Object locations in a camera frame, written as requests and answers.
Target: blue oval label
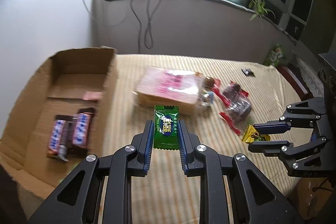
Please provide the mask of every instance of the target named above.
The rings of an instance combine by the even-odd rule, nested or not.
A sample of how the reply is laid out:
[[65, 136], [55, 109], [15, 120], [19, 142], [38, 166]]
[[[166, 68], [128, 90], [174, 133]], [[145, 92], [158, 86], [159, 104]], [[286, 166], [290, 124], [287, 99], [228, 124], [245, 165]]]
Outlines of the blue oval label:
[[174, 122], [173, 119], [169, 115], [164, 115], [160, 121], [160, 131], [161, 133], [168, 137], [172, 134], [174, 130]]

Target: bread package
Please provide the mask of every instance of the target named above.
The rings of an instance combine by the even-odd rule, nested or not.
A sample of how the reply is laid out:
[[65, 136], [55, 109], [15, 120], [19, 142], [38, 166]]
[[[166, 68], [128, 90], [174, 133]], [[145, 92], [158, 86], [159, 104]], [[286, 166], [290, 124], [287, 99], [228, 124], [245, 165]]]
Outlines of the bread package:
[[202, 103], [203, 74], [188, 70], [148, 67], [135, 88], [143, 106], [178, 106], [181, 114], [192, 115]]

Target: brown cardboard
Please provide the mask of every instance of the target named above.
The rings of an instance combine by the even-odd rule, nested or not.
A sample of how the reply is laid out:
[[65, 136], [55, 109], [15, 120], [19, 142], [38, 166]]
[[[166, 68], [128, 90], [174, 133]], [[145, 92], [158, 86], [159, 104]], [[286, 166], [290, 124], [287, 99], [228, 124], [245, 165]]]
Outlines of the brown cardboard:
[[[20, 93], [0, 144], [1, 164], [24, 189], [46, 198], [82, 159], [60, 162], [46, 157], [54, 117], [95, 107], [89, 151], [102, 153], [108, 110], [117, 80], [112, 48], [83, 48], [56, 53], [35, 72]], [[102, 92], [99, 102], [83, 100], [87, 91]]]

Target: plastic bag with red trim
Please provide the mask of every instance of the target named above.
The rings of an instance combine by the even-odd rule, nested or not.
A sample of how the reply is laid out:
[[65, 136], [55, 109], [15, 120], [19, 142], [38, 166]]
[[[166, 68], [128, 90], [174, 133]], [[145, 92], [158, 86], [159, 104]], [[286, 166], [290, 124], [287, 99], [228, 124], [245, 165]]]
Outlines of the plastic bag with red trim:
[[224, 111], [219, 115], [228, 123], [230, 128], [240, 135], [241, 131], [236, 127], [236, 124], [244, 120], [251, 112], [252, 105], [248, 99], [248, 93], [242, 90], [240, 85], [231, 81], [223, 92], [219, 91], [219, 88], [214, 86], [213, 92], [222, 100], [224, 104]]

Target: striped tablecloth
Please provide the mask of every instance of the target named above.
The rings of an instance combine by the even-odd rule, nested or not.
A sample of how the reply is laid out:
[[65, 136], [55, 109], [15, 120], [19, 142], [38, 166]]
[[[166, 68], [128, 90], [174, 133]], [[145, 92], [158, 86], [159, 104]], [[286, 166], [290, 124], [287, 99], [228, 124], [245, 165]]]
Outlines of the striped tablecloth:
[[[193, 70], [218, 78], [222, 85], [231, 80], [238, 82], [249, 93], [252, 104], [250, 119], [262, 123], [278, 119], [286, 105], [299, 102], [299, 96], [273, 67], [250, 62], [234, 62], [206, 58], [157, 55], [118, 55], [117, 81], [114, 101], [110, 110], [104, 143], [104, 154], [114, 153], [130, 144], [135, 134], [141, 133], [146, 120], [154, 119], [154, 109], [137, 106], [132, 93], [147, 66]], [[246, 77], [242, 68], [250, 68], [256, 77]], [[189, 132], [196, 133], [201, 143], [228, 156], [241, 152], [276, 185], [288, 194], [298, 182], [287, 176], [278, 158], [264, 157], [247, 150], [228, 125], [219, 117], [222, 105], [218, 98], [209, 111], [195, 116], [180, 116], [186, 121]], [[244, 130], [246, 123], [240, 125]], [[294, 145], [309, 141], [310, 131], [292, 129], [273, 140], [286, 139]], [[133, 223], [198, 223], [200, 180], [187, 178], [181, 168], [179, 151], [154, 149], [151, 168], [145, 178], [132, 178]]]

